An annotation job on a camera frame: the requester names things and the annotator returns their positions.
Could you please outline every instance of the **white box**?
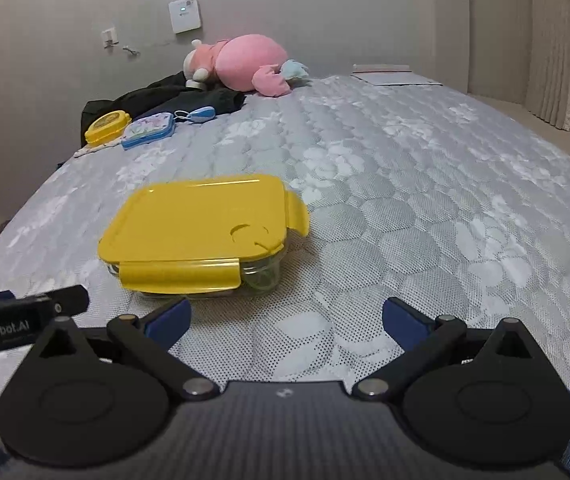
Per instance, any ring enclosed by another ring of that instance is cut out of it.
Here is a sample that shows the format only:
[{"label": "white box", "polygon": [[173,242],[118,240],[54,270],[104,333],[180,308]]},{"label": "white box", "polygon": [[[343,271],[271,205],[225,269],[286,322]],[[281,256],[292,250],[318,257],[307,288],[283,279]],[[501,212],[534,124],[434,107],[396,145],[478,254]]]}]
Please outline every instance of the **white box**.
[{"label": "white box", "polygon": [[196,0],[177,0],[169,4],[169,15],[172,18],[172,30],[180,34],[186,30],[201,28],[201,15]]}]

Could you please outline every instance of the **bed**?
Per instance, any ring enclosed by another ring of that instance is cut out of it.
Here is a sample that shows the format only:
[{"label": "bed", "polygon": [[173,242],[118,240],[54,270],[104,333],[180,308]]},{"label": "bed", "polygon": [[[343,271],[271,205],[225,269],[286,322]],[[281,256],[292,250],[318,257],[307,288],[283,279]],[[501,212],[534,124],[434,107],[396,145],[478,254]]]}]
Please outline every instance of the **bed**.
[{"label": "bed", "polygon": [[[159,300],[120,287],[99,237],[137,187],[268,173],[311,214],[292,236],[279,288],[192,301],[171,352],[229,380],[343,380],[400,355],[383,301],[471,326],[522,319],[570,388],[570,156],[473,98],[439,86],[313,80],[272,99],[124,151],[69,160],[0,236],[0,290],[84,284],[81,326],[139,316]],[[0,352],[0,391],[27,352]]]}]

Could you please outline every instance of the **floor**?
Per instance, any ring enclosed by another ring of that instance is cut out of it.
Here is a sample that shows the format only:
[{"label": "floor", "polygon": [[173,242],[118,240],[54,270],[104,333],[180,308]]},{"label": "floor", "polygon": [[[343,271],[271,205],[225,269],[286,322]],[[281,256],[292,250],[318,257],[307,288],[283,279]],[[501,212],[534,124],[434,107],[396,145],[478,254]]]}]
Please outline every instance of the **floor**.
[{"label": "floor", "polygon": [[553,126],[550,126],[545,123],[545,121],[540,120],[538,117],[527,111],[522,105],[517,103],[508,103],[507,101],[498,101],[498,99],[491,99],[480,95],[472,95],[472,97],[496,108],[497,110],[500,110],[505,115],[508,115],[523,126],[539,134],[543,139],[554,143],[556,146],[570,154],[570,135],[565,131],[558,130]]}]

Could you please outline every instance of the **yellow container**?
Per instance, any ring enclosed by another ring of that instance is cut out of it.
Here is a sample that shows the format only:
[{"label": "yellow container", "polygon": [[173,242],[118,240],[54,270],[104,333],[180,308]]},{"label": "yellow container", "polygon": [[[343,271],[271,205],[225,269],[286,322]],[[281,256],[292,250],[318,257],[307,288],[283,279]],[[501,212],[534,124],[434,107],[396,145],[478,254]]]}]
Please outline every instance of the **yellow container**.
[{"label": "yellow container", "polygon": [[86,141],[91,148],[110,142],[123,135],[125,126],[131,122],[130,115],[122,110],[105,114],[90,124],[86,131]]},{"label": "yellow container", "polygon": [[287,229],[307,236],[309,213],[275,176],[156,184],[129,197],[98,255],[131,290],[256,294],[278,283]]}]

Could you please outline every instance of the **mattress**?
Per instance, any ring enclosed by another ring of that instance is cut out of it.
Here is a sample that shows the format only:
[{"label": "mattress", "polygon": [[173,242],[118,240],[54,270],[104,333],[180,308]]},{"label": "mattress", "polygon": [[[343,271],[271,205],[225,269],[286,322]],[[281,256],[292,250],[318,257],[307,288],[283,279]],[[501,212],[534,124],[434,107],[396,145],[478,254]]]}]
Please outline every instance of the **mattress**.
[{"label": "mattress", "polygon": [[[400,355],[383,301],[470,326],[522,319],[570,388],[570,156],[473,98],[439,86],[313,80],[282,98],[124,151],[67,161],[0,236],[0,290],[82,283],[80,326],[159,305],[121,288],[96,255],[127,197],[154,182],[268,173],[300,194],[279,288],[193,300],[172,354],[230,380],[342,380]],[[0,391],[27,348],[0,352]]]}]

